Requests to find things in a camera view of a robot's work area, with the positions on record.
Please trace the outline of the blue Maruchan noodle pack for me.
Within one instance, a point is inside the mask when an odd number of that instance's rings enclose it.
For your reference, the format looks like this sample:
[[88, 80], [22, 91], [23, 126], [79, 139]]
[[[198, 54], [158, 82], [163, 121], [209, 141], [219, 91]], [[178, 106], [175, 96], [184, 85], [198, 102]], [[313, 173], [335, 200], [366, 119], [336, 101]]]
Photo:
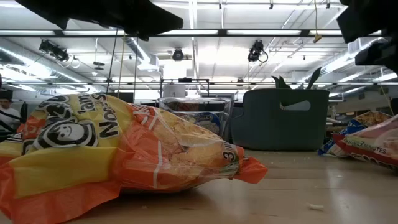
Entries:
[[214, 113], [175, 113], [175, 115], [195, 125], [201, 126], [215, 134], [220, 134], [220, 119]]
[[333, 139], [334, 135], [346, 136], [348, 134], [353, 134], [370, 126], [380, 124], [389, 118], [392, 118], [392, 116], [378, 111], [368, 111], [350, 119], [342, 130], [331, 133], [331, 139], [318, 150], [318, 155], [327, 157], [348, 157], [348, 154], [336, 144]]

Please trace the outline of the orange Maruchan noodle pack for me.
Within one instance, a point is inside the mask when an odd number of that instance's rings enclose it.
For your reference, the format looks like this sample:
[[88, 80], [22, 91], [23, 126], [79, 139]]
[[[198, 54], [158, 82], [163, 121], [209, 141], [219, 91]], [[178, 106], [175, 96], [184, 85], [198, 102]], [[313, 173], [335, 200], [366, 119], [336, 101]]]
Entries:
[[58, 224], [122, 190], [256, 184], [266, 173], [243, 148], [166, 110], [105, 93], [58, 95], [0, 142], [0, 211], [14, 224]]

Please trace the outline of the red Maruchan noodle pack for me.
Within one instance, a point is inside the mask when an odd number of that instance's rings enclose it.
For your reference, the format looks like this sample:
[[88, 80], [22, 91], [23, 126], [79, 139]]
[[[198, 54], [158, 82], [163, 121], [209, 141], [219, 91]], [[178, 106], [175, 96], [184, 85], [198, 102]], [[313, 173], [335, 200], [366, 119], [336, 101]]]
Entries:
[[398, 115], [353, 134], [333, 140], [347, 155], [398, 173]]

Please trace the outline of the clear plastic bin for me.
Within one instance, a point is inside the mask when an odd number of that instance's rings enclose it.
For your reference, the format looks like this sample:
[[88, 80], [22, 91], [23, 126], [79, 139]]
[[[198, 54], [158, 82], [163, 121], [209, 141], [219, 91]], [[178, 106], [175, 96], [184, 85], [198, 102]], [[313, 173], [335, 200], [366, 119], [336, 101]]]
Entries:
[[234, 101], [229, 98], [160, 98], [159, 107], [173, 114], [211, 112], [220, 119], [220, 136], [230, 142], [230, 121]]

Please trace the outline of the large teal plastic bin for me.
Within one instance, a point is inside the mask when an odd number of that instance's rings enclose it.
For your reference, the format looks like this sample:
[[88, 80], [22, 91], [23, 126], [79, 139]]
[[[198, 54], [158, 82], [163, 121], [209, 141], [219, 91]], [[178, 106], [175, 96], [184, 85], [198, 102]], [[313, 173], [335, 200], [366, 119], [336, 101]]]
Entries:
[[316, 151], [323, 146], [330, 92], [257, 89], [231, 120], [233, 144], [258, 151]]

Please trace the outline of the teal potted succulent plant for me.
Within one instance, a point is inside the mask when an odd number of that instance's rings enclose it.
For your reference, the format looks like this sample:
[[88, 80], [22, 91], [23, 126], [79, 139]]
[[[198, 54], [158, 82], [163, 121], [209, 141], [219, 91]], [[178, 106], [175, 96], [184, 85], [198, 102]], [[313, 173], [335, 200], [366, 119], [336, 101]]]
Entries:
[[[310, 81], [308, 82], [307, 86], [304, 87], [304, 84], [299, 85], [298, 87], [301, 88], [305, 88], [306, 90], [309, 90], [312, 88], [313, 84], [318, 80], [319, 76], [320, 76], [320, 72], [321, 72], [322, 68], [319, 67], [317, 68], [311, 75], [310, 77]], [[272, 78], [275, 81], [275, 87], [276, 88], [280, 88], [280, 89], [292, 89], [292, 87], [288, 84], [286, 84], [286, 82], [284, 81], [284, 79], [282, 77], [275, 77], [272, 76]]]

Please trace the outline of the person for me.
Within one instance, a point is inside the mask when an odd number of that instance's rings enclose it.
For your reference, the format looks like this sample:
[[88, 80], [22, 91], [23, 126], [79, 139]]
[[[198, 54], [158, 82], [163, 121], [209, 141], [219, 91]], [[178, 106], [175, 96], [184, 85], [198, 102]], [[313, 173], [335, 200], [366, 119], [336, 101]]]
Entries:
[[21, 114], [12, 107], [12, 91], [0, 89], [0, 139], [15, 134], [21, 124]]

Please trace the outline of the black metal rig frame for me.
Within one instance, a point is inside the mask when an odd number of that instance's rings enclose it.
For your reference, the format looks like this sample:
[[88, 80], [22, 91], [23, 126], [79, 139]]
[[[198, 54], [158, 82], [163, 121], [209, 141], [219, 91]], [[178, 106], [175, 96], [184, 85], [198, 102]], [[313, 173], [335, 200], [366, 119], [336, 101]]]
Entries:
[[[242, 30], [242, 29], [218, 29], [218, 30], [211, 30], [211, 29], [180, 29], [180, 30], [171, 30], [168, 32], [164, 32], [157, 35], [150, 35], [149, 37], [153, 38], [160, 38], [160, 37], [258, 37], [258, 38], [265, 38], [265, 37], [297, 37], [297, 38], [311, 38], [315, 37], [316, 34], [321, 35], [323, 38], [337, 38], [342, 37], [342, 33], [340, 30], [292, 30], [292, 29], [278, 29], [278, 30], [270, 30], [270, 29], [263, 29], [263, 30]], [[131, 40], [134, 38], [138, 38], [137, 35], [130, 35], [125, 33], [123, 30], [0, 30], [0, 37], [50, 37], [50, 38], [130, 38]], [[16, 54], [11, 50], [5, 49], [0, 47], [0, 52], [4, 52], [2, 54], [7, 55], [10, 58], [10, 61], [0, 62], [4, 64], [11, 64], [21, 65], [25, 64], [25, 60], [28, 59], [28, 65], [36, 63], [36, 61], [32, 61], [31, 59], [25, 56], [21, 56]], [[12, 82], [6, 81], [5, 84], [10, 85], [93, 85], [93, 86], [100, 86], [106, 85], [107, 87], [111, 85], [117, 86], [131, 86], [131, 85], [153, 85], [154, 83], [150, 82], [110, 82], [110, 78], [108, 77], [107, 82], [81, 82], [79, 80], [75, 80], [73, 77], [70, 77], [66, 74], [61, 73], [61, 75], [65, 76], [66, 78], [73, 80], [74, 82]], [[269, 82], [237, 82], [237, 83], [222, 83], [222, 82], [211, 82], [210, 85], [271, 85], [272, 83]]]

